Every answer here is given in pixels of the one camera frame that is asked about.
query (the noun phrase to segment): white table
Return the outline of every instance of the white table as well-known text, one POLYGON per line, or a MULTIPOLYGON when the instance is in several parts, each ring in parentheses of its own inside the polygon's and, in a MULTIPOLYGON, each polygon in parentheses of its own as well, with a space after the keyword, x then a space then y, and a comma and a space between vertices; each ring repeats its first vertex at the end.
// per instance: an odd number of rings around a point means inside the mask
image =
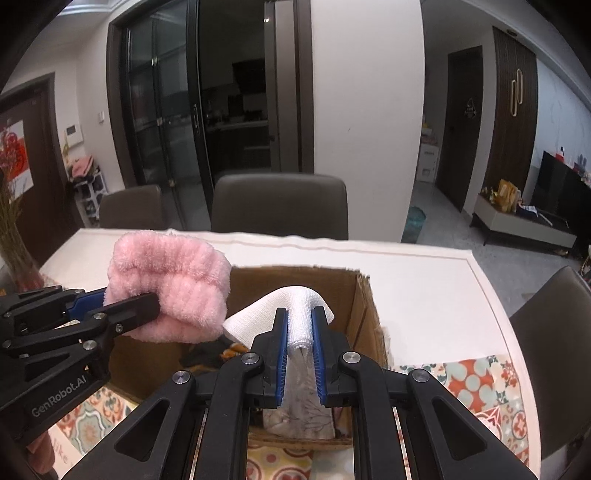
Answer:
MULTIPOLYGON (((113 245, 125 232, 79 230, 41 272, 65 287, 102 288, 108 282, 113 245)), ((525 361, 505 310, 470 251, 296 236, 183 233, 211 243, 239 267, 318 265, 360 270, 369 276, 398 365, 509 354, 521 383, 530 468, 540 476, 540 430, 525 361)))

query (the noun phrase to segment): cabinet handle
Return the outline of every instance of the cabinet handle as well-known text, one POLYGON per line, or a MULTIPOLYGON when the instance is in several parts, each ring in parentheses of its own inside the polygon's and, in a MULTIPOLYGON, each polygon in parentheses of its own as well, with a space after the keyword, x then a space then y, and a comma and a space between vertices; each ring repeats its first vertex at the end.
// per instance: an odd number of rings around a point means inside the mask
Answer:
POLYGON ((509 101, 509 111, 511 116, 517 116, 517 97, 515 95, 515 88, 517 87, 517 81, 511 80, 511 100, 509 101))
POLYGON ((198 114, 199 113, 197 111, 197 104, 196 103, 193 104, 193 109, 192 110, 193 110, 193 112, 192 112, 193 113, 192 114, 192 117, 193 117, 193 128, 195 129, 195 133, 197 135, 199 135, 199 117, 198 117, 198 114))
POLYGON ((519 90, 517 103, 521 105, 523 103, 523 72, 521 69, 517 69, 517 89, 519 90))

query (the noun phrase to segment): patterned tablecloth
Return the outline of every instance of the patterned tablecloth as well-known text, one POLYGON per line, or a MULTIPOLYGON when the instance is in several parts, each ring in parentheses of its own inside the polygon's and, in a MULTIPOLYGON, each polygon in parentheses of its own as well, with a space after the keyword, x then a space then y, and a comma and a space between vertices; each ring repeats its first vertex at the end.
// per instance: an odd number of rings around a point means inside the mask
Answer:
MULTIPOLYGON (((528 465, 527 421, 521 401, 519 379, 508 355, 443 364, 401 365, 394 370, 407 373, 419 367, 431 372, 528 465)), ((50 430, 56 451, 56 471, 67 471, 134 408, 135 405, 103 387, 62 418, 50 430), (64 438, 68 439, 71 445, 63 445, 61 441, 64 438), (65 454, 71 446, 75 448, 71 450, 74 454, 65 454)), ((246 480, 349 479, 353 479, 352 449, 337 452, 301 452, 258 447, 248 450, 246 480)))

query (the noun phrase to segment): wall sign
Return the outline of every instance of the wall sign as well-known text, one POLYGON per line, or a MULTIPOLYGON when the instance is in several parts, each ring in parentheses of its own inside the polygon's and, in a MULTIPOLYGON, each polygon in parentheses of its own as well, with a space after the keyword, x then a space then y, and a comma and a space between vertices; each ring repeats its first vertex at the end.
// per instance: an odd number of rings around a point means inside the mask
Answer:
POLYGON ((474 106, 474 99, 470 97, 468 103, 466 105, 466 110, 464 110, 464 115, 468 118, 474 118, 478 112, 476 111, 476 107, 474 106))

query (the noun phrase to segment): pink cloth on shelf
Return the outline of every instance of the pink cloth on shelf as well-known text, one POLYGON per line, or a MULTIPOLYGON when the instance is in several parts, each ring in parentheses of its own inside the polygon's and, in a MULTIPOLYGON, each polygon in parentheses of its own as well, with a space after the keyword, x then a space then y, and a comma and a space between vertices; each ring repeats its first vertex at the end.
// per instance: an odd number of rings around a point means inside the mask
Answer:
POLYGON ((126 335, 144 342, 215 340, 226 318, 231 269, 221 252, 196 238, 126 233, 113 249, 104 304, 153 292, 160 315, 126 335))
POLYGON ((72 178, 82 178, 88 175, 90 168, 92 167, 92 155, 88 157, 82 157, 74 160, 74 165, 72 167, 72 178))

